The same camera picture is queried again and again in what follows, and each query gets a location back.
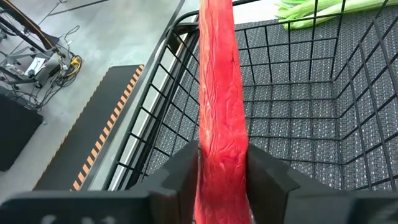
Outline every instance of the metal frame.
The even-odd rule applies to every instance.
[[[234,6],[238,6],[240,4],[246,4],[246,3],[250,3],[253,1],[235,1],[233,3]],[[382,5],[382,7],[380,8],[379,12],[377,13],[376,19],[379,17],[382,9],[385,7],[385,5],[387,4],[388,0],[384,1],[384,4]],[[250,134],[249,137],[250,138],[264,138],[267,139],[267,145],[268,145],[268,149],[269,149],[269,145],[271,143],[271,139],[272,138],[278,138],[278,139],[288,139],[289,140],[289,156],[290,159],[287,158],[280,158],[283,161],[287,161],[289,164],[291,162],[294,161],[298,161],[298,162],[311,162],[311,163],[319,163],[319,164],[334,164],[334,165],[338,165],[338,166],[346,166],[356,160],[358,160],[359,158],[364,158],[365,161],[365,170],[366,170],[366,178],[367,178],[367,184],[361,187],[356,188],[355,190],[362,190],[362,189],[369,189],[372,190],[372,186],[378,185],[378,184],[382,184],[385,182],[390,182],[391,183],[391,189],[396,191],[397,187],[396,187],[396,178],[398,178],[398,175],[394,175],[393,171],[392,171],[392,167],[391,167],[391,158],[390,155],[387,151],[387,146],[386,143],[388,143],[389,141],[391,141],[392,139],[394,139],[395,137],[398,136],[398,132],[392,134],[391,136],[385,138],[384,137],[384,133],[383,133],[383,128],[381,125],[381,120],[380,120],[380,115],[379,112],[380,110],[382,110],[385,106],[387,106],[392,100],[397,98],[398,95],[398,82],[396,80],[396,77],[394,76],[394,72],[392,69],[391,64],[396,60],[396,58],[398,57],[398,53],[395,53],[395,55],[392,58],[388,57],[387,54],[387,50],[386,50],[386,46],[384,43],[384,38],[386,37],[386,35],[392,30],[393,26],[397,23],[398,21],[398,16],[394,19],[394,21],[392,22],[392,24],[390,25],[390,27],[385,31],[385,33],[382,33],[380,31],[380,28],[376,22],[376,19],[373,19],[372,23],[369,25],[368,29],[366,30],[366,32],[364,33],[364,35],[361,38],[361,41],[357,44],[354,52],[352,52],[352,54],[348,57],[347,62],[345,63],[345,65],[343,66],[343,68],[341,69],[341,71],[337,74],[333,73],[334,71],[334,66],[335,66],[335,58],[336,58],[336,52],[337,52],[337,46],[338,46],[338,40],[339,40],[339,35],[340,35],[340,29],[341,29],[341,23],[342,23],[342,17],[343,17],[343,11],[345,8],[345,1],[343,1],[342,7],[341,7],[341,12],[340,13],[336,13],[336,14],[330,14],[327,16],[317,16],[317,14],[314,14],[314,17],[308,18],[313,20],[313,23],[315,24],[316,19],[318,18],[322,18],[322,17],[329,17],[329,16],[339,16],[339,23],[338,23],[338,28],[337,28],[337,33],[336,33],[336,37],[330,37],[330,38],[322,38],[322,39],[315,39],[315,26],[313,26],[312,28],[312,38],[311,40],[306,40],[306,41],[300,41],[300,42],[291,42],[291,31],[290,31],[290,24],[292,22],[295,21],[302,21],[304,19],[298,19],[298,20],[294,20],[294,21],[286,21],[286,22],[276,22],[276,23],[272,23],[272,24],[267,24],[267,25],[261,25],[261,26],[255,26],[255,27],[250,27],[247,29],[236,29],[236,32],[242,31],[244,32],[244,35],[246,37],[246,47],[245,48],[241,48],[239,49],[239,51],[247,51],[248,52],[248,57],[249,57],[249,65],[242,65],[241,67],[250,67],[250,69],[252,70],[252,75],[254,74],[253,72],[253,68],[255,66],[260,66],[260,65],[265,65],[269,67],[269,73],[270,73],[270,83],[268,84],[258,84],[256,83],[256,80],[254,78],[254,75],[252,77],[253,79],[253,84],[252,85],[245,85],[244,87],[254,87],[254,91],[253,91],[253,95],[252,98],[250,100],[245,100],[245,104],[247,103],[251,103],[252,104],[252,109],[250,112],[250,116],[247,117],[248,119],[248,123],[249,123],[249,129],[252,126],[252,121],[254,121],[255,119],[285,119],[289,122],[289,134],[288,136],[272,136],[271,135],[271,122],[268,122],[267,125],[267,131],[265,133],[265,135],[262,136],[258,136],[258,135],[253,135]],[[172,99],[175,97],[175,92],[177,90],[177,88],[180,88],[181,90],[183,90],[185,93],[188,94],[188,99],[193,100],[197,105],[199,105],[199,102],[197,99],[195,99],[191,94],[191,88],[193,85],[193,82],[197,82],[199,84],[198,78],[195,77],[195,74],[193,74],[188,68],[188,62],[190,60],[195,60],[197,61],[197,64],[199,64],[199,61],[197,59],[197,57],[195,56],[194,53],[194,49],[195,49],[195,45],[197,42],[197,38],[198,38],[198,34],[194,33],[190,36],[190,38],[188,38],[188,41],[183,41],[178,35],[176,35],[175,33],[175,29],[178,26],[178,24],[180,22],[182,22],[182,20],[190,17],[190,16],[194,16],[197,15],[198,11],[195,12],[190,12],[186,15],[183,15],[182,17],[180,17],[179,19],[177,19],[173,25],[170,28],[170,32],[167,34],[166,39],[165,39],[165,43],[168,43],[169,40],[175,36],[176,38],[178,38],[178,40],[182,43],[183,45],[183,49],[184,51],[179,54],[176,55],[173,53],[173,51],[170,49],[170,47],[165,44],[159,53],[159,57],[157,58],[157,60],[155,61],[155,67],[153,69],[153,71],[149,74],[149,81],[145,86],[144,89],[144,94],[141,97],[140,101],[139,101],[139,108],[137,108],[137,110],[134,112],[134,115],[132,117],[132,121],[131,121],[131,129],[128,130],[128,133],[126,134],[126,138],[124,139],[123,143],[121,144],[121,147],[119,148],[120,153],[116,156],[115,161],[114,161],[114,165],[111,168],[111,175],[108,177],[107,181],[106,181],[106,185],[104,186],[104,189],[109,189],[109,185],[112,181],[112,174],[116,171],[118,166],[124,167],[128,170],[132,171],[131,176],[128,178],[127,177],[127,172],[125,173],[122,182],[127,182],[126,184],[121,183],[118,186],[118,190],[121,189],[128,189],[130,187],[132,187],[133,185],[135,185],[136,183],[138,183],[139,181],[143,180],[143,178],[147,175],[146,171],[147,171],[147,166],[146,164],[149,162],[149,159],[152,156],[152,153],[154,150],[164,154],[165,156],[170,157],[173,153],[168,154],[166,152],[164,152],[163,150],[155,147],[155,143],[160,131],[161,126],[167,128],[169,131],[173,132],[175,134],[174,137],[174,144],[176,142],[177,137],[182,138],[184,141],[189,142],[195,135],[195,133],[192,134],[191,139],[187,139],[184,136],[181,136],[179,134],[179,130],[180,127],[178,127],[177,130],[174,130],[173,128],[171,128],[170,126],[168,126],[165,121],[165,115],[168,112],[169,107],[172,105],[175,109],[179,110],[179,112],[181,112],[183,114],[183,117],[188,118],[191,122],[193,122],[196,126],[198,126],[199,124],[197,123],[198,118],[190,118],[189,116],[187,116],[185,114],[185,110],[186,110],[186,104],[185,107],[183,108],[179,108],[178,105],[174,104],[172,102]],[[280,24],[288,24],[288,42],[287,43],[283,43],[283,44],[269,44],[269,34],[267,31],[267,28],[270,26],[276,26],[276,25],[280,25]],[[257,29],[257,28],[261,28],[263,27],[265,30],[264,36],[266,38],[266,45],[264,46],[256,46],[256,47],[250,47],[249,43],[248,43],[248,39],[247,39],[247,31],[251,30],[251,29]],[[372,29],[372,27],[375,28],[376,30],[376,34],[377,37],[379,39],[378,43],[374,46],[374,48],[372,49],[372,51],[370,52],[370,54],[366,55],[364,53],[363,50],[363,46],[362,46],[362,42],[365,39],[365,37],[368,35],[369,31]],[[325,41],[325,40],[335,40],[335,47],[334,47],[334,52],[333,52],[333,56],[332,57],[321,57],[321,58],[315,58],[314,57],[314,43],[318,42],[318,41]],[[301,43],[311,43],[311,47],[310,47],[310,57],[309,58],[303,58],[303,59],[299,59],[299,60],[292,60],[291,59],[291,55],[290,55],[290,51],[291,51],[291,45],[292,44],[301,44]],[[287,45],[289,46],[289,59],[287,61],[281,61],[281,62],[272,62],[271,61],[271,54],[270,54],[270,50],[269,47],[275,47],[275,46],[280,46],[280,45]],[[376,51],[377,48],[381,48],[382,52],[383,52],[383,56],[384,56],[384,60],[385,60],[385,67],[382,69],[382,71],[373,79],[371,79],[371,76],[369,74],[369,70],[367,67],[367,62],[368,60],[371,58],[372,54]],[[252,62],[252,58],[251,58],[251,49],[267,49],[267,56],[268,56],[268,62],[267,63],[257,63],[254,64]],[[173,56],[175,57],[175,59],[178,61],[178,65],[173,67],[173,69],[171,69],[171,71],[167,70],[165,68],[164,65],[162,65],[161,61],[162,61],[162,57],[163,55],[166,53],[166,50],[169,50],[169,52],[171,52],[173,54]],[[350,61],[353,59],[354,55],[359,52],[360,56],[361,56],[361,66],[353,71],[352,66],[350,65]],[[312,80],[312,63],[315,60],[332,60],[332,66],[331,66],[331,70],[330,70],[330,79],[329,80],[325,80],[325,81],[314,81]],[[292,82],[291,80],[291,63],[294,62],[309,62],[309,73],[308,73],[308,81],[306,82]],[[287,63],[289,64],[289,82],[287,83],[273,83],[272,80],[272,69],[271,69],[271,65],[272,64],[277,64],[277,63]],[[361,94],[359,94],[358,96],[355,93],[354,90],[354,84],[353,84],[353,80],[355,79],[355,77],[358,76],[358,74],[360,73],[361,70],[364,70],[365,75],[366,75],[366,81],[367,81],[367,87],[362,91]],[[164,88],[157,88],[155,85],[152,84],[152,81],[154,80],[155,74],[157,73],[158,70],[163,70],[165,73],[167,73],[168,78],[167,78],[167,83],[165,85]],[[341,76],[341,74],[346,71],[348,72],[349,75],[349,82],[345,85],[345,87],[338,93],[334,93],[333,92],[333,84],[334,82],[336,82],[339,77]],[[388,72],[390,74],[391,80],[392,80],[392,84],[394,87],[394,94],[386,101],[384,102],[381,106],[377,106],[376,104],[376,97],[374,95],[374,90],[373,90],[373,84],[375,84],[375,82],[380,79],[381,75],[384,72]],[[192,76],[192,82],[190,84],[189,90],[186,90],[181,84],[180,84],[180,80],[182,79],[183,75],[190,75]],[[312,97],[312,84],[316,84],[316,83],[329,83],[332,88],[332,96],[331,98],[314,98]],[[307,84],[309,86],[308,88],[308,95],[309,98],[306,99],[292,99],[292,86],[293,85],[298,85],[298,84]],[[275,86],[279,86],[279,85],[284,85],[284,86],[288,86],[289,87],[289,97],[286,99],[278,99],[275,100],[272,97],[271,94],[271,98],[270,99],[266,99],[266,100],[255,100],[254,94],[256,92],[256,87],[258,86],[270,86],[271,87],[271,93],[273,92],[273,88]],[[344,112],[342,112],[341,114],[338,114],[336,111],[336,100],[338,100],[339,98],[342,97],[343,93],[345,91],[349,91],[348,88],[351,88],[351,94],[352,94],[352,98],[353,98],[353,102],[347,107],[347,109],[344,110]],[[160,96],[159,100],[155,103],[154,109],[153,110],[148,110],[147,108],[145,108],[144,106],[144,101],[146,98],[146,95],[148,94],[148,92],[150,90],[154,90],[157,92],[157,94]],[[367,118],[365,118],[363,121],[360,120],[359,117],[359,109],[357,106],[357,102],[361,99],[361,97],[367,93],[369,90],[370,95],[371,95],[371,101],[372,101],[372,107],[374,109],[374,112],[372,114],[370,114]],[[334,104],[334,116],[325,116],[325,117],[317,117],[313,115],[313,102],[314,101],[320,101],[320,100],[330,100],[333,101]],[[272,117],[271,115],[269,117],[258,117],[258,116],[253,116],[253,104],[256,102],[270,102],[270,107],[269,107],[269,114],[271,114],[271,110],[272,110],[272,104],[273,102],[277,102],[277,101],[287,101],[289,102],[289,115],[287,117]],[[295,117],[292,116],[292,103],[295,101],[307,101],[309,102],[309,116],[308,117]],[[356,113],[356,122],[357,125],[355,128],[353,128],[348,134],[344,135],[342,138],[316,138],[313,135],[313,121],[315,119],[331,119],[335,122],[335,124],[338,122],[339,119],[343,118],[348,111],[354,108],[355,113]],[[143,133],[138,136],[134,133],[132,133],[132,129],[134,127],[134,124],[137,121],[137,117],[139,116],[139,113],[145,113],[147,115],[150,116],[150,119],[148,121],[148,124],[144,127],[144,131]],[[362,134],[362,126],[364,124],[366,124],[371,118],[375,117],[376,121],[377,121],[377,126],[378,126],[378,132],[380,134],[381,137],[381,142],[379,142],[378,144],[374,145],[373,147],[367,149],[365,148],[364,145],[364,137]],[[309,137],[293,137],[292,136],[292,120],[295,119],[309,119],[310,121],[310,133],[311,135]],[[324,161],[316,161],[315,160],[315,146],[314,146],[314,141],[312,141],[311,144],[311,151],[312,151],[312,157],[313,160],[300,160],[300,159],[291,159],[291,151],[290,151],[290,145],[291,145],[291,140],[292,139],[306,139],[306,140],[321,140],[321,141],[344,141],[345,139],[347,139],[348,137],[352,136],[354,133],[356,133],[358,131],[359,135],[360,135],[360,139],[361,139],[361,145],[362,145],[362,153],[358,156],[356,156],[355,158],[351,159],[350,161],[347,162],[343,162],[342,158],[341,158],[341,152],[340,149],[338,150],[339,152],[339,162],[324,162]],[[133,138],[136,139],[136,141],[138,142],[136,144],[136,150],[134,152],[134,155],[131,159],[131,162],[129,164],[123,164],[120,162],[120,158],[121,158],[121,153],[123,152],[124,148],[126,147],[126,144],[128,142],[128,137],[131,136]],[[388,170],[388,178],[383,179],[383,180],[378,180],[376,182],[372,182],[371,178],[370,178],[370,171],[369,171],[369,164],[368,164],[368,160],[367,160],[367,155],[372,152],[373,150],[382,147],[383,153],[384,153],[384,157],[386,159],[386,166],[387,166],[387,170]]]

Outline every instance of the wire basket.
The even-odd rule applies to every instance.
[[[284,30],[277,21],[236,26],[251,143],[334,189],[396,190],[398,8],[385,4],[334,14],[308,29]],[[195,14],[179,18],[167,35],[166,43],[175,39],[180,47],[160,49],[122,145],[135,141],[136,150],[118,163],[126,169],[118,189],[142,181],[198,139],[199,33],[177,33]],[[143,116],[145,126],[135,133]]]

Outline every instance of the black ramp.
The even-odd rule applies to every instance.
[[[80,190],[113,129],[143,65],[112,67],[93,93],[34,190]]]

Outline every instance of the raw meat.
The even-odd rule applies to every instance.
[[[199,224],[251,223],[246,198],[248,136],[231,0],[201,0]]]

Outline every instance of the gray floor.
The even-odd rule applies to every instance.
[[[274,1],[262,1],[263,7],[234,9],[236,23],[272,19]],[[61,90],[41,111],[45,124],[36,130],[15,164],[7,172],[0,172],[0,202],[17,192],[32,190],[109,67],[146,64],[179,0],[106,1],[48,17],[50,12],[94,0],[68,0],[63,4],[57,0],[12,2],[50,35],[61,36],[79,25],[79,31],[68,36],[68,41],[84,65],[73,85]],[[186,0],[179,14],[197,9],[198,0]],[[0,43],[0,50],[11,53],[26,46],[20,38],[12,37]],[[31,91],[32,84],[21,89]]]

